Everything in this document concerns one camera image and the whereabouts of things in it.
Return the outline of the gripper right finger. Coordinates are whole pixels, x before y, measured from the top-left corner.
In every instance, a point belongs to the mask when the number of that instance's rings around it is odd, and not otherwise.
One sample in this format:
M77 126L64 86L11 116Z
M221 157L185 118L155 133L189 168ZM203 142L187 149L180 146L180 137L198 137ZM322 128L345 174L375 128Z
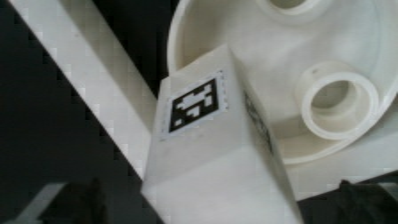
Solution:
M343 181L338 208L338 224L398 224L398 183Z

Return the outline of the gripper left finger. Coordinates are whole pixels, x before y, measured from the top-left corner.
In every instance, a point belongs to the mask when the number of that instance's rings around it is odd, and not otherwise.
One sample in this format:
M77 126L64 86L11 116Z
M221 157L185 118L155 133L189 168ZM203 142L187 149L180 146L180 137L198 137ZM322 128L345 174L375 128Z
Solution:
M47 184L11 224L107 224L100 180Z

